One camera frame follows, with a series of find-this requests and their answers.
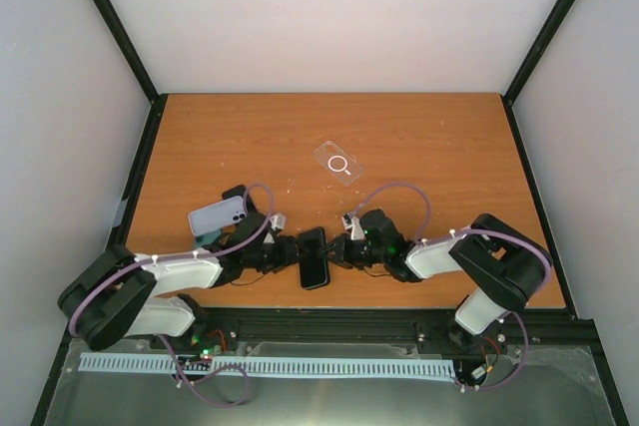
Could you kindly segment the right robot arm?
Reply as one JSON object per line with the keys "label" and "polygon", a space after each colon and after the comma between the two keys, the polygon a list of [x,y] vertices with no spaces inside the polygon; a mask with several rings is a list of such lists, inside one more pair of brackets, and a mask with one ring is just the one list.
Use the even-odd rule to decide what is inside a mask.
{"label": "right robot arm", "polygon": [[455,308],[446,336],[459,352],[470,352],[497,320],[520,312],[549,281],[550,254],[490,213],[436,239],[409,240],[380,209],[361,218],[346,215],[346,232],[319,253],[345,268],[376,264],[400,282],[422,282],[464,272],[476,285]]}

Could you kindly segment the black screen phone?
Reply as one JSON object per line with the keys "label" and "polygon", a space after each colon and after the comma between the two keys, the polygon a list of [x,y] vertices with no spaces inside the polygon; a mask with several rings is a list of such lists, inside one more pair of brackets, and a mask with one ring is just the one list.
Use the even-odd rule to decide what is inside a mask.
{"label": "black screen phone", "polygon": [[301,287],[306,290],[317,289],[329,284],[329,268],[325,256],[301,258],[299,260]]}

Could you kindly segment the black phone case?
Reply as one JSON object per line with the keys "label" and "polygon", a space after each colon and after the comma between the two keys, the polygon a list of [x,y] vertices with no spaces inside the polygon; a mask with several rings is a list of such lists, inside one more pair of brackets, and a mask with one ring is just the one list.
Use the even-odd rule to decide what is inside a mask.
{"label": "black phone case", "polygon": [[325,245],[325,231],[321,226],[301,232],[298,236],[301,258],[323,257]]}

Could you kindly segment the lavender phone case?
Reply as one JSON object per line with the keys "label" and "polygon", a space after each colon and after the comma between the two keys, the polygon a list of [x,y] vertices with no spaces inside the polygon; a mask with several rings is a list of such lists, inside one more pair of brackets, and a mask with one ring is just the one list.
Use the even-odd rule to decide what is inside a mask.
{"label": "lavender phone case", "polygon": [[234,196],[188,214],[193,236],[200,236],[239,223],[247,216],[245,200]]}

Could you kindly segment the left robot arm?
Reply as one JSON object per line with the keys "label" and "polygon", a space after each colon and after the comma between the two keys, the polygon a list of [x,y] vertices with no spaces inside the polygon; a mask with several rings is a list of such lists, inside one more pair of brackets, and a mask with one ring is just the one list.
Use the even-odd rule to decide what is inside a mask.
{"label": "left robot arm", "polygon": [[186,348],[201,346],[208,324],[185,289],[210,289],[238,279],[246,269],[262,275],[297,262],[298,241],[267,227],[253,240],[237,229],[183,253],[134,254],[108,247],[60,294],[57,306],[68,331],[94,351],[128,336],[173,336]]}

